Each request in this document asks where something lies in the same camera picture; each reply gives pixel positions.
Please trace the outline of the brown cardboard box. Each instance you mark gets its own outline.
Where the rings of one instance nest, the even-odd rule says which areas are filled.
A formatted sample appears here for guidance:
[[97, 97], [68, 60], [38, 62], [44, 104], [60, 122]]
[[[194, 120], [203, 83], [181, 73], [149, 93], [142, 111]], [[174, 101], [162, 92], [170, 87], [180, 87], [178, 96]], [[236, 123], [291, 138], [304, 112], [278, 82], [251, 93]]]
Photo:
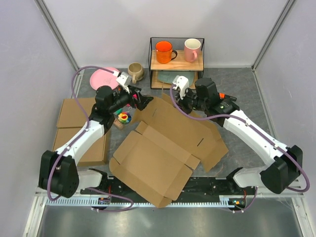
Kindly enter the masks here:
[[193, 171], [211, 170], [228, 152], [216, 125], [181, 114], [169, 96], [136, 110], [137, 127], [116, 149], [111, 173], [157, 208], [176, 200]]

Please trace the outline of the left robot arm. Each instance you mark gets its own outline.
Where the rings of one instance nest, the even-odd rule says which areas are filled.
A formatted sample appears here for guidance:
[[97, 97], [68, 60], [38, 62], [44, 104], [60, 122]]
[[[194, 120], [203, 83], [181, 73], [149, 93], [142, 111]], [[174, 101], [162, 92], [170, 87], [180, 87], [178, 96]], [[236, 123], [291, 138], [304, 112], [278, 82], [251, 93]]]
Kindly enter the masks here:
[[134, 86], [120, 86], [112, 90], [109, 86], [97, 89], [95, 104], [87, 121], [79, 132], [62, 147], [55, 151], [45, 151], [41, 156], [39, 187], [51, 195], [70, 198], [81, 189], [92, 188], [97, 194], [108, 190], [108, 181], [97, 170], [79, 172], [77, 164], [87, 150], [112, 127], [114, 113], [127, 104], [143, 110], [153, 100], [152, 96], [143, 95], [141, 89]]

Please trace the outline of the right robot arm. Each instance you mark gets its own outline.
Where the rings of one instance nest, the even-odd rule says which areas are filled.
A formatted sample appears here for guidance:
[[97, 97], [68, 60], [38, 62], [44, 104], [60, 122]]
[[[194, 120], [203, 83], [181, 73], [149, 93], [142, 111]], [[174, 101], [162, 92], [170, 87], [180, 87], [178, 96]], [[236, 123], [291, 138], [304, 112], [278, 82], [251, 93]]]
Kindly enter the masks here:
[[227, 191], [238, 194], [243, 188], [265, 186], [275, 194], [285, 189], [306, 192], [310, 182], [302, 169], [303, 152], [278, 141], [256, 125], [239, 106], [236, 98], [219, 93], [215, 82], [201, 78], [190, 89], [189, 80], [176, 76], [170, 89], [173, 105], [186, 117], [192, 111], [205, 113], [205, 120], [211, 120], [230, 131], [249, 146], [264, 163], [261, 167], [238, 168], [226, 182]]

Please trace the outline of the sunflower toy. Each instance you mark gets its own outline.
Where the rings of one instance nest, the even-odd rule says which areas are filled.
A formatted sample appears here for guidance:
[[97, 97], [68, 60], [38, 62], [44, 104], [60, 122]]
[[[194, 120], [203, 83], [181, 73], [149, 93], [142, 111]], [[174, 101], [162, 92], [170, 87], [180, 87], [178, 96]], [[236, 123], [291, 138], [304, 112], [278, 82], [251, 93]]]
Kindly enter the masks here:
[[131, 115], [128, 112], [122, 112], [118, 115], [119, 122], [126, 124], [131, 122]]

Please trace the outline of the beige ceramic mug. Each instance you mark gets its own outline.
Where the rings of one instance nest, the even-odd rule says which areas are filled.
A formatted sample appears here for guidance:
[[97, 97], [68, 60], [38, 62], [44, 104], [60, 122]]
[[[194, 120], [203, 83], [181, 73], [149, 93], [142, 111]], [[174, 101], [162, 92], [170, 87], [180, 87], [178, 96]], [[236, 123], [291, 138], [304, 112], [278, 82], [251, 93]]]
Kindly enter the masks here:
[[132, 83], [136, 84], [143, 79], [145, 71], [140, 63], [135, 62], [128, 66], [128, 74], [132, 77]]

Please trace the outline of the green ceramic tray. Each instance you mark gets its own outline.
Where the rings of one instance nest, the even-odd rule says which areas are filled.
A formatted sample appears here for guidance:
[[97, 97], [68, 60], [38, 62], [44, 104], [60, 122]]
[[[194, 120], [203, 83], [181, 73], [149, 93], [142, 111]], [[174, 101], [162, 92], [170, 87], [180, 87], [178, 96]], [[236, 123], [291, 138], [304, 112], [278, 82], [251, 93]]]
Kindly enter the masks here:
[[189, 85], [193, 84], [193, 81], [196, 76], [196, 72], [189, 71], [158, 71], [157, 79], [161, 82], [171, 84], [176, 76], [184, 76], [189, 80]]

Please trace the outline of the orange highlighter marker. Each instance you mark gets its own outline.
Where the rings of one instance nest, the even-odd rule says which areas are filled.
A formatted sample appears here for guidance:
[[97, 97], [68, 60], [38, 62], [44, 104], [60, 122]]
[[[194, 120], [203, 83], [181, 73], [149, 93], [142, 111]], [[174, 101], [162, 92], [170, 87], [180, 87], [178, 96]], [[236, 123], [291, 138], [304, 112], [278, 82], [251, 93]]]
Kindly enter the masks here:
[[237, 100], [236, 97], [233, 97], [233, 96], [230, 96], [230, 95], [227, 95], [227, 94], [224, 94], [224, 93], [219, 93], [219, 97], [221, 99], [229, 99], [229, 100], [234, 101], [234, 102]]

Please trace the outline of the pink plastic plate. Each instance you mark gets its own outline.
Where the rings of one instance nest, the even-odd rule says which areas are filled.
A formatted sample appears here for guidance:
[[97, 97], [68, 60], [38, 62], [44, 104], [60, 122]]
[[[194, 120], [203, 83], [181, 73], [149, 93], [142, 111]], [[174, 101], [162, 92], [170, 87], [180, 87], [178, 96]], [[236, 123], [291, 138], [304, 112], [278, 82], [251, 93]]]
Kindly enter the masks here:
[[120, 71], [113, 67], [106, 67], [106, 69], [113, 71], [114, 74], [98, 69], [91, 75], [89, 82], [90, 86], [94, 90], [97, 90], [99, 87], [104, 85], [109, 86], [111, 89], [115, 89], [119, 85], [116, 79]]

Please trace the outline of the orange enamel mug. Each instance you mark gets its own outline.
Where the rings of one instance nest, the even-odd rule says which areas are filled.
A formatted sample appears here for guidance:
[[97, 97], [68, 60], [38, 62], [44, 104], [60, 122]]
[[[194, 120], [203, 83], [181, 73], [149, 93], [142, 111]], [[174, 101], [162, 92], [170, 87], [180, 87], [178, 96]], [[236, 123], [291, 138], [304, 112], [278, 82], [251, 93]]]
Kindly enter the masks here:
[[159, 41], [155, 45], [156, 49], [156, 59], [159, 63], [166, 64], [174, 60], [178, 53], [176, 50], [173, 50], [172, 44], [168, 41]]

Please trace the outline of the pink ceramic mug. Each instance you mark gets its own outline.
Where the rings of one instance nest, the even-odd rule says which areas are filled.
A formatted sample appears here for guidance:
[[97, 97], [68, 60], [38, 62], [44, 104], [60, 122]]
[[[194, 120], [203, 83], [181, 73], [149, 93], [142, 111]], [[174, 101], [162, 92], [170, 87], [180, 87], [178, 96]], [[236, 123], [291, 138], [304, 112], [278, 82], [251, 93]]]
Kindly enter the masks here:
[[201, 42], [198, 39], [187, 39], [184, 43], [184, 54], [187, 62], [194, 62], [197, 60], [201, 48]]

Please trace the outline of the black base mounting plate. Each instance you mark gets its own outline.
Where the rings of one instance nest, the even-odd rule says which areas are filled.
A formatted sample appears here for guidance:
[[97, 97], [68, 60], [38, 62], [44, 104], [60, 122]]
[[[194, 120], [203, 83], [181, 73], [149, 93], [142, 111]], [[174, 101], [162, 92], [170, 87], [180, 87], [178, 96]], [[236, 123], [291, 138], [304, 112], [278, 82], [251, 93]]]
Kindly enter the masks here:
[[[109, 176], [101, 181], [101, 185], [95, 189], [110, 194], [120, 195], [120, 196], [129, 196], [140, 197], [134, 190], [128, 187], [119, 179]], [[180, 199], [190, 196], [210, 196], [212, 198], [223, 196], [249, 196], [255, 193], [255, 189], [252, 187], [239, 188], [231, 180], [226, 178], [220, 179], [215, 177], [191, 177], [184, 188], [181, 191], [179, 196]]]

